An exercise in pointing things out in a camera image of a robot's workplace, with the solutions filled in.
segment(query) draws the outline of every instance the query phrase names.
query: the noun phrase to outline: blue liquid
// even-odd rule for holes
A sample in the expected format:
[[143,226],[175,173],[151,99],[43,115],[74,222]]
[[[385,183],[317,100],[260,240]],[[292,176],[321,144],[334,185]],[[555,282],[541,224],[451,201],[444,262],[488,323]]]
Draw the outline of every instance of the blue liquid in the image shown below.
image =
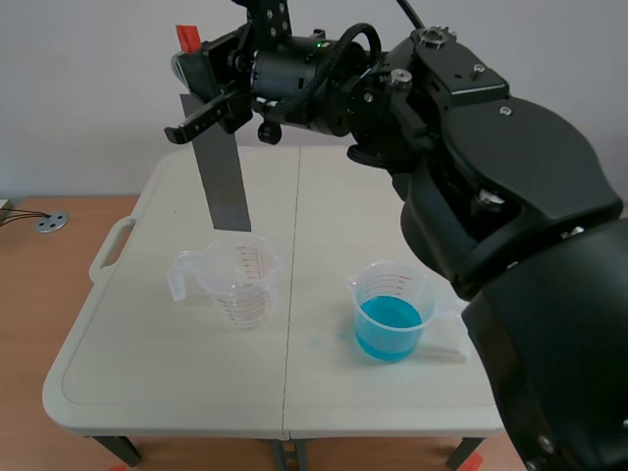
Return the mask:
[[[374,297],[360,307],[371,319],[388,327],[416,327],[423,322],[419,312],[410,303],[396,297]],[[386,361],[398,361],[412,353],[420,335],[421,330],[393,332],[366,321],[359,324],[355,331],[357,342],[364,351]]]

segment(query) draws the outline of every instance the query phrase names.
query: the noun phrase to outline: cable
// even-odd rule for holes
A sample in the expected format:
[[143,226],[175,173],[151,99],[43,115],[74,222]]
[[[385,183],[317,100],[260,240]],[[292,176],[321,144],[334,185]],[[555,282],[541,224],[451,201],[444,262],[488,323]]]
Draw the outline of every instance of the cable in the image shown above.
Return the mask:
[[319,66],[312,80],[309,81],[305,87],[303,87],[301,92],[293,96],[290,101],[280,103],[274,108],[269,108],[266,112],[266,117],[271,120],[281,121],[285,115],[296,111],[311,100],[314,93],[316,93],[316,90],[318,90],[326,78],[332,73],[334,67],[338,64],[346,49],[353,42],[355,36],[359,34],[364,34],[369,41],[369,46],[371,47],[371,53],[369,55],[371,62],[370,66],[373,67],[377,64],[380,54],[382,53],[382,41],[380,41],[380,36],[377,34],[377,31],[371,25],[366,23],[353,25],[340,37],[334,47],[334,51]]
[[49,218],[50,215],[48,213],[43,213],[41,211],[30,211],[29,209],[14,209],[14,208],[0,208],[0,212],[6,211],[8,213],[27,213],[27,214],[36,214],[42,217]]
[[399,4],[399,7],[401,7],[401,10],[405,13],[405,16],[408,17],[408,20],[410,20],[416,29],[425,27],[408,0],[396,0],[396,3]]
[[32,219],[32,218],[41,218],[41,217],[42,216],[39,215],[39,214],[27,214],[27,215],[24,214],[24,215],[21,215],[21,216],[13,216],[13,219],[9,219],[9,221],[5,220],[4,223],[0,224],[0,228],[2,226],[6,226],[7,224],[11,224],[11,223],[13,223],[15,221],[19,221],[20,219]]

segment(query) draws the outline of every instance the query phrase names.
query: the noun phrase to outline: white table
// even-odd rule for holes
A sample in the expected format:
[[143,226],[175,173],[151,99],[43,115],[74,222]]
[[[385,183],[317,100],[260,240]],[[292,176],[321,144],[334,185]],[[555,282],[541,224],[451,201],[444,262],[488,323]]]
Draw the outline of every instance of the white table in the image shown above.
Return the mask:
[[[391,177],[345,152],[301,149],[284,428],[293,439],[501,433],[488,379],[459,318],[435,321],[398,363],[371,359],[357,346],[347,277],[380,260],[429,269],[403,239]],[[437,275],[434,283],[455,309],[451,287]]]
[[[217,234],[191,149],[180,150],[159,165],[90,268],[94,287],[44,385],[48,415],[131,465],[138,455],[127,435],[501,432],[477,356],[465,362],[443,347],[462,332],[459,322],[436,326],[398,364],[370,360],[353,344],[346,277],[379,259],[419,263],[400,234],[390,177],[349,162],[343,147],[241,148],[240,160],[253,233],[275,245],[288,271],[294,253],[272,320],[231,330],[199,290],[173,302],[165,277],[175,257]],[[129,228],[120,259],[105,266]]]

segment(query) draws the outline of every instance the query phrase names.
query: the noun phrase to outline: metal plate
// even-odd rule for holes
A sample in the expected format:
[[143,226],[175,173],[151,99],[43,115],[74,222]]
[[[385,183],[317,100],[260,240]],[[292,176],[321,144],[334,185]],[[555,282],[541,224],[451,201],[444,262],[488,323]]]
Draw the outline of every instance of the metal plate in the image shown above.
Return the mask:
[[54,213],[50,213],[49,218],[44,217],[38,219],[35,223],[35,230],[43,234],[52,233],[63,228],[66,224],[68,224],[69,220],[70,217],[68,216],[68,213],[55,211]]

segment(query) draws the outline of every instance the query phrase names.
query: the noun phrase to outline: red tape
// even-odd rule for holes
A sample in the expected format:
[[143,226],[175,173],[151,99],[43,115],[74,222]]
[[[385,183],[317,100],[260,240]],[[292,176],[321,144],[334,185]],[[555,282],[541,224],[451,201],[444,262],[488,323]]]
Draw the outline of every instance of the red tape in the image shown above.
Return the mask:
[[484,463],[484,458],[478,453],[473,453],[469,456],[462,466],[458,468],[458,471],[478,471],[480,466]]
[[201,48],[200,34],[198,27],[189,25],[177,25],[177,36],[181,50],[187,54],[196,52]]

